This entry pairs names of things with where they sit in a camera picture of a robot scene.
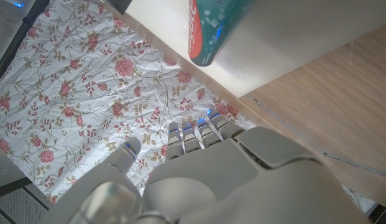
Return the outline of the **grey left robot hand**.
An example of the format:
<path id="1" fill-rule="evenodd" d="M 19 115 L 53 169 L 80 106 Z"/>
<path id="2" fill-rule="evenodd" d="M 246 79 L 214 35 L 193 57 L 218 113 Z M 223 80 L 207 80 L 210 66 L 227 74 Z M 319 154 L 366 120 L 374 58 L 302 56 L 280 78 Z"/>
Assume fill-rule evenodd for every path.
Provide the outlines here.
<path id="1" fill-rule="evenodd" d="M 130 138 L 78 180 L 43 223 L 367 223 L 309 150 L 267 128 L 243 129 L 216 110 L 197 127 L 170 123 L 165 162 L 140 192 L 126 174 Z"/>

